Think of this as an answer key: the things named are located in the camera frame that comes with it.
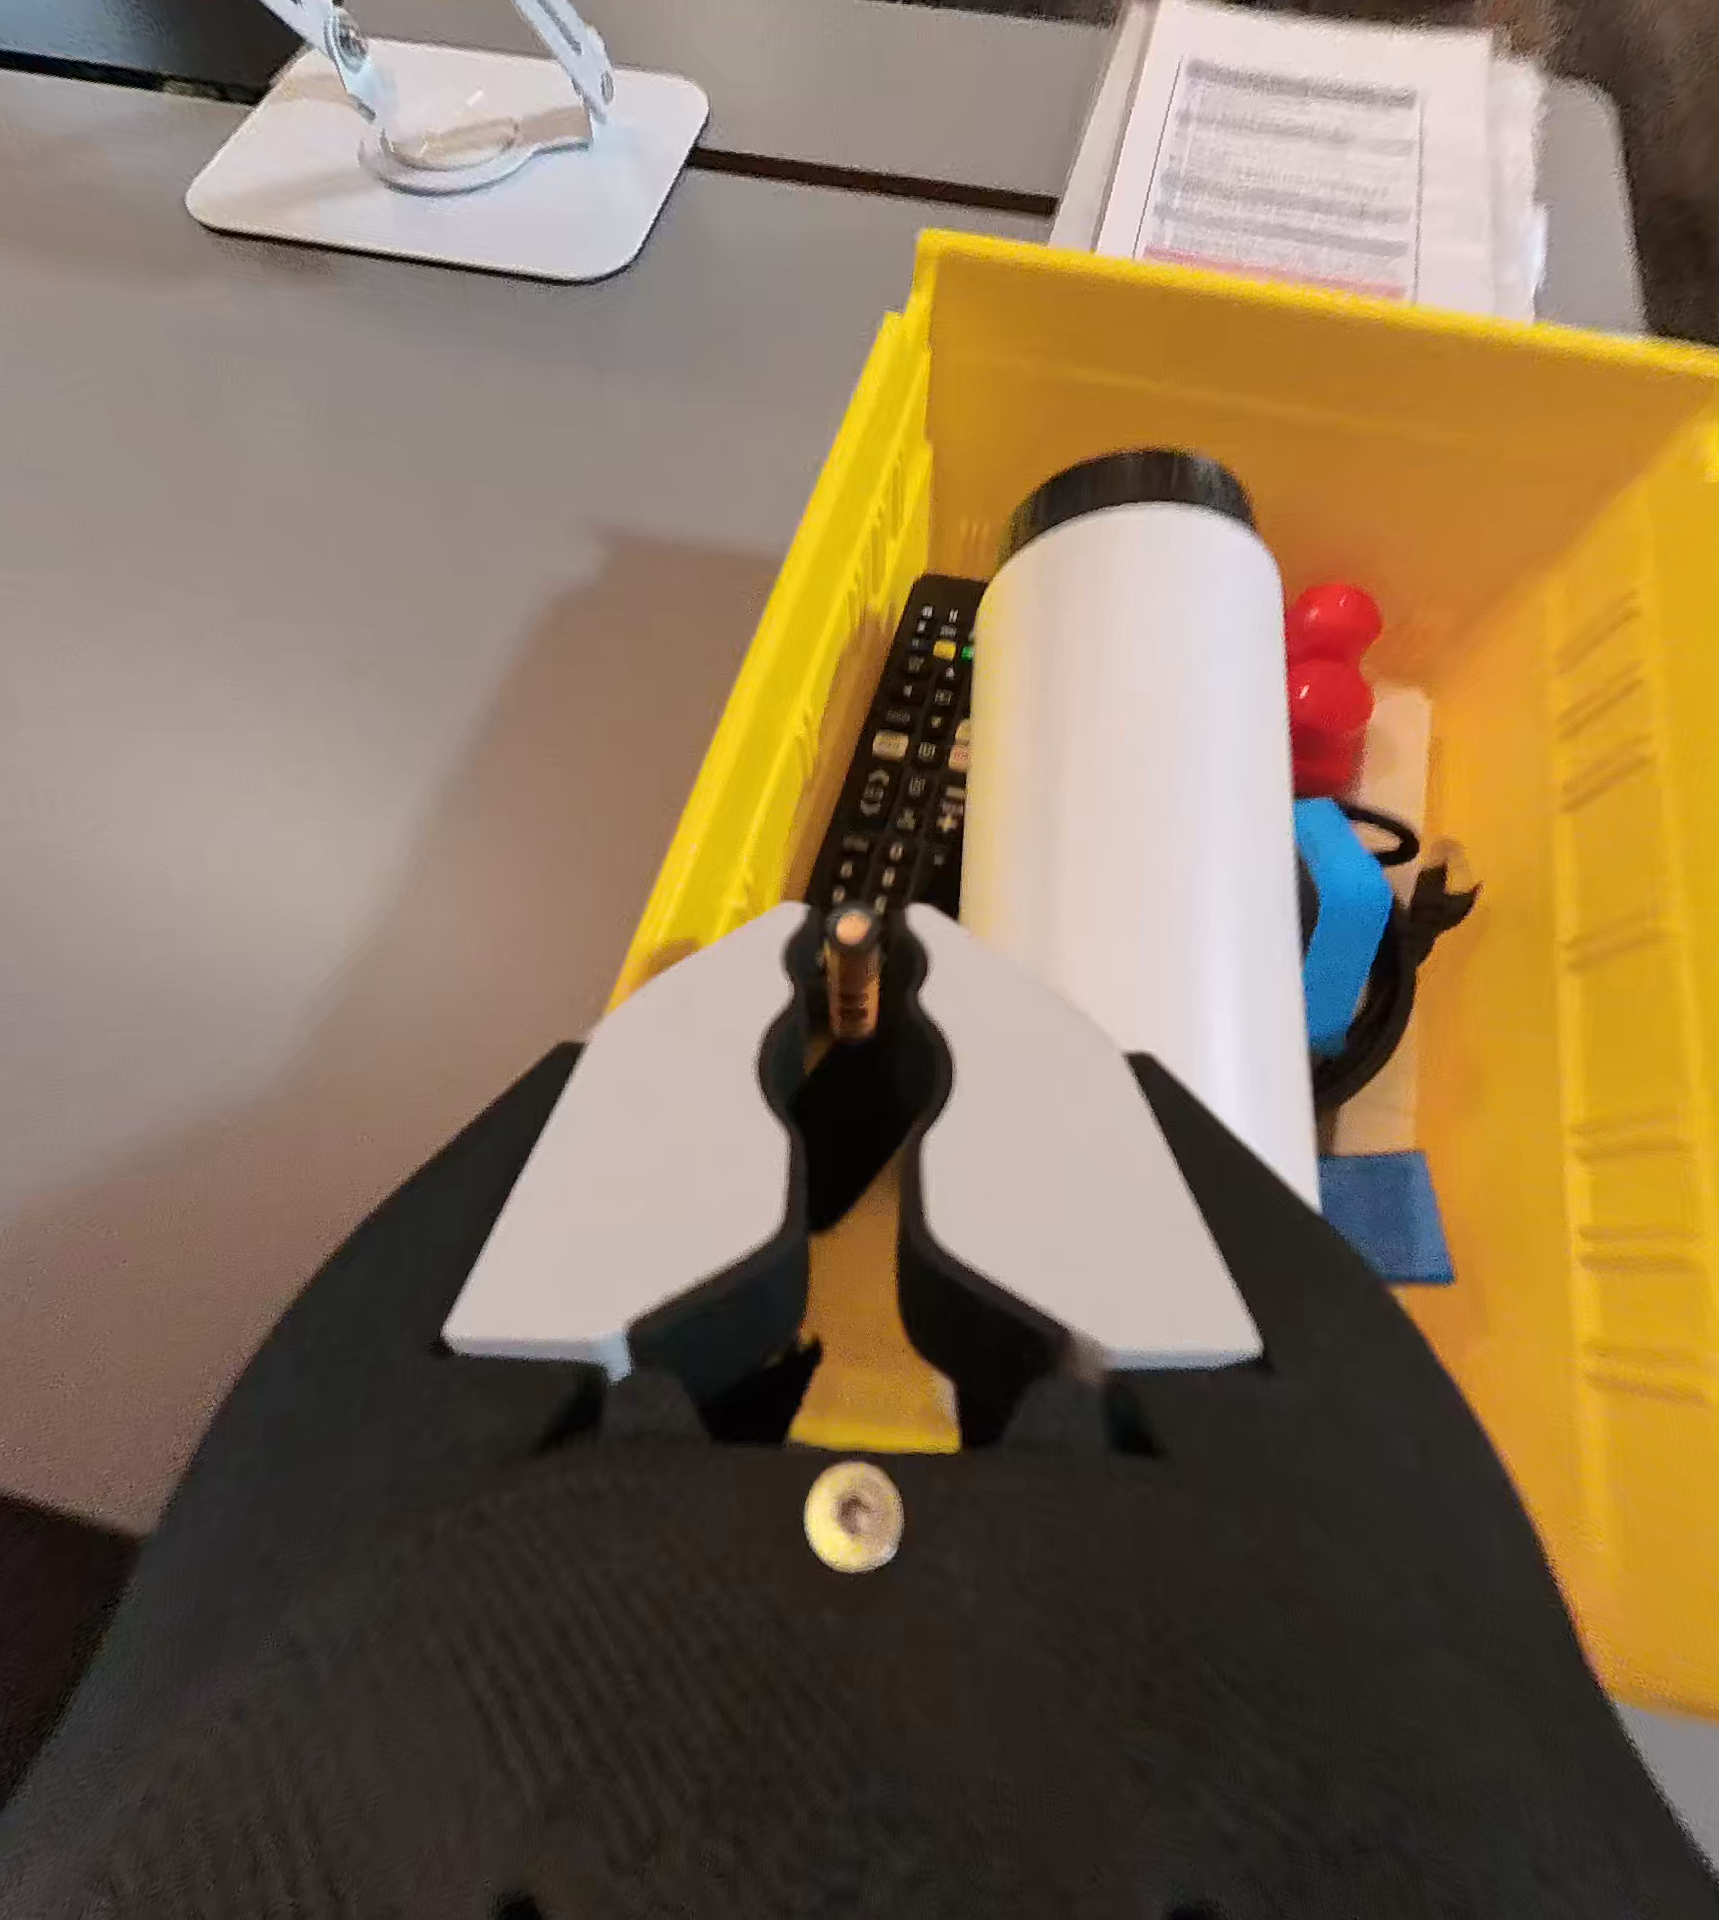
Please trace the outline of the small brass cylinder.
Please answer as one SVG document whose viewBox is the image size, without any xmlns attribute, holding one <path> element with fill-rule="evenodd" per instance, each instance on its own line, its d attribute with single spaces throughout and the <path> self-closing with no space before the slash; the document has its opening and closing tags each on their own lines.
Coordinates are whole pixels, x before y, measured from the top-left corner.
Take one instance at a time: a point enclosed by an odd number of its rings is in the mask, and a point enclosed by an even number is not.
<svg viewBox="0 0 1719 1920">
<path fill-rule="evenodd" d="M 845 901 L 825 917 L 820 964 L 830 1045 L 865 1045 L 879 1023 L 885 969 L 881 916 L 865 902 Z"/>
</svg>

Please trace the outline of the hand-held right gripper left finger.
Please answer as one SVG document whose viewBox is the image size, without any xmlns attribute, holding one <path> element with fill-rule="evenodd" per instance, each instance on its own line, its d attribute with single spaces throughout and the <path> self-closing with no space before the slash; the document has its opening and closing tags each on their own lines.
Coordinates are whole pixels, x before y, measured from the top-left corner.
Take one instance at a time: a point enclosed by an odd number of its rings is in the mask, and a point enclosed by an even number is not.
<svg viewBox="0 0 1719 1920">
<path fill-rule="evenodd" d="M 819 938 L 806 905 L 774 907 L 589 1031 L 446 1314 L 450 1353 L 655 1371 L 709 1405 L 795 1348 Z"/>
</svg>

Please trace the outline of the yellow plastic bin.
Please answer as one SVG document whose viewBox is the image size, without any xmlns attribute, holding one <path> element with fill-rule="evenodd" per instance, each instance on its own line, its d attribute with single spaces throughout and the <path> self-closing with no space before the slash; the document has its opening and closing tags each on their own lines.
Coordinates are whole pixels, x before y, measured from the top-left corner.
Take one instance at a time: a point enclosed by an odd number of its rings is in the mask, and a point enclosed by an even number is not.
<svg viewBox="0 0 1719 1920">
<path fill-rule="evenodd" d="M 1719 351 L 926 232 L 609 1003 L 801 881 L 915 575 L 1129 445 L 1229 468 L 1431 701 L 1481 898 L 1418 1022 L 1454 1284 L 1402 1304 L 1609 1691 L 1719 1718 Z"/>
</svg>

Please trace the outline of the blue foam block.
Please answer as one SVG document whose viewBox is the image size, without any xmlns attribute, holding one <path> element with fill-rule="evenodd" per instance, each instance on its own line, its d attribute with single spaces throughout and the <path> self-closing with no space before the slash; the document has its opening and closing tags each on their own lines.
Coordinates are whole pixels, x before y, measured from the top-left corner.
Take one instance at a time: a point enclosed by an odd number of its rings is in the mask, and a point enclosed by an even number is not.
<svg viewBox="0 0 1719 1920">
<path fill-rule="evenodd" d="M 1358 1018 L 1394 914 L 1394 889 L 1374 851 L 1335 799 L 1294 809 L 1296 851 L 1310 883 L 1303 936 L 1303 1011 L 1314 1061 L 1335 1059 Z"/>
</svg>

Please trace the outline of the stack of printed papers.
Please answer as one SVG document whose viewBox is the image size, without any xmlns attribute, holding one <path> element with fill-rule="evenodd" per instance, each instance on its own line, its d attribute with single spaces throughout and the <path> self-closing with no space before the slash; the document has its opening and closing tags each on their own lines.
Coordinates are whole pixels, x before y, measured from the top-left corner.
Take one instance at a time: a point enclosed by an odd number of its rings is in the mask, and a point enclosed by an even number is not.
<svg viewBox="0 0 1719 1920">
<path fill-rule="evenodd" d="M 1490 28 L 1124 5 L 1050 243 L 1528 323 L 1542 90 Z"/>
</svg>

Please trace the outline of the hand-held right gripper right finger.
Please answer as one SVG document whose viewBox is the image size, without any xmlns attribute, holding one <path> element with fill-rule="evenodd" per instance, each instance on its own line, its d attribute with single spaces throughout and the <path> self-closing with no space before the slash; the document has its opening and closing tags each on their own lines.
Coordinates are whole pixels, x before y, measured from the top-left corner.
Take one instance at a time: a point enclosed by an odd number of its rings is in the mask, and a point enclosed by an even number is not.
<svg viewBox="0 0 1719 1920">
<path fill-rule="evenodd" d="M 1255 1314 L 1135 1069 L 951 917 L 891 925 L 891 1075 L 906 1120 L 896 1308 L 962 1428 L 1039 1379 L 1257 1362 Z"/>
</svg>

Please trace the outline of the white stand base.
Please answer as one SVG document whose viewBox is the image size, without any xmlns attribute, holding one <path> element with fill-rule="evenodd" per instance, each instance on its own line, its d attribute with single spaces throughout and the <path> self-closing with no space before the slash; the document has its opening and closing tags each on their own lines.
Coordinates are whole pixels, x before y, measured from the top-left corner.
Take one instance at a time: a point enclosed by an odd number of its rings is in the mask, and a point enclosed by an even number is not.
<svg viewBox="0 0 1719 1920">
<path fill-rule="evenodd" d="M 567 2 L 516 2 L 543 54 L 367 35 L 347 5 L 266 2 L 300 52 L 183 194 L 211 232 L 552 285 L 632 266 L 706 90 L 620 67 Z"/>
</svg>

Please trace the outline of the black remote control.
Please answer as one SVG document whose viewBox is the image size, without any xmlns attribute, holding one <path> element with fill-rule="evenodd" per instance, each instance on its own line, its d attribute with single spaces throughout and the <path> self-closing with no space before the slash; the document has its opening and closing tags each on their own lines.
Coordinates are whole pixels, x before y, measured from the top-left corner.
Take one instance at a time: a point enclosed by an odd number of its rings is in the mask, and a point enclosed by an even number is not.
<svg viewBox="0 0 1719 1920">
<path fill-rule="evenodd" d="M 976 617 L 986 590 L 985 580 L 939 571 L 915 580 L 808 872 L 803 898 L 822 920 L 847 907 L 879 917 L 874 1035 L 829 1043 L 794 1101 L 815 1232 L 845 1218 L 895 1161 L 930 1085 L 924 1047 L 905 1040 L 911 964 L 895 931 L 912 905 L 959 914 Z"/>
</svg>

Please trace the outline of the red plastic pin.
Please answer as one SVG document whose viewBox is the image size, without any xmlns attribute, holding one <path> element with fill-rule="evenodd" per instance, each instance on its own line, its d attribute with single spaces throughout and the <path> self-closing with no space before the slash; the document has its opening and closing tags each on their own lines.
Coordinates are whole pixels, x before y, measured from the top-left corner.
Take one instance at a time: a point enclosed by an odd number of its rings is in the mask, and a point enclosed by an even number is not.
<svg viewBox="0 0 1719 1920">
<path fill-rule="evenodd" d="M 1358 778 L 1374 713 L 1366 654 L 1381 633 L 1377 603 L 1349 581 L 1314 583 L 1284 609 L 1296 799 L 1344 799 Z"/>
</svg>

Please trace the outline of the blue cloth strip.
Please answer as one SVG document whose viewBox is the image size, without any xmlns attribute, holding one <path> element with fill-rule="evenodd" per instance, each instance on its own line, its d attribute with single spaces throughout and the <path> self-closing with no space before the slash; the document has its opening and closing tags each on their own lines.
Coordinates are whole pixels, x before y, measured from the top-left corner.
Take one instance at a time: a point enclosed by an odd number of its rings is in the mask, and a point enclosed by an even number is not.
<svg viewBox="0 0 1719 1920">
<path fill-rule="evenodd" d="M 1392 1286 L 1454 1282 L 1437 1189 L 1415 1150 L 1331 1154 L 1318 1163 L 1325 1223 Z"/>
</svg>

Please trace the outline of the white bottle with black cap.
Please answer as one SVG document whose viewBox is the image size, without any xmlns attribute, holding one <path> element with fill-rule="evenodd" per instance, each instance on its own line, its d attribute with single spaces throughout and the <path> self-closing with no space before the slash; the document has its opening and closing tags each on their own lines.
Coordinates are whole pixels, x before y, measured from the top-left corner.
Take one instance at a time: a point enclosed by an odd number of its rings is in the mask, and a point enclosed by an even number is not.
<svg viewBox="0 0 1719 1920">
<path fill-rule="evenodd" d="M 972 650 L 964 925 L 1316 1206 L 1282 587 L 1244 487 L 1167 446 L 1062 470 Z"/>
</svg>

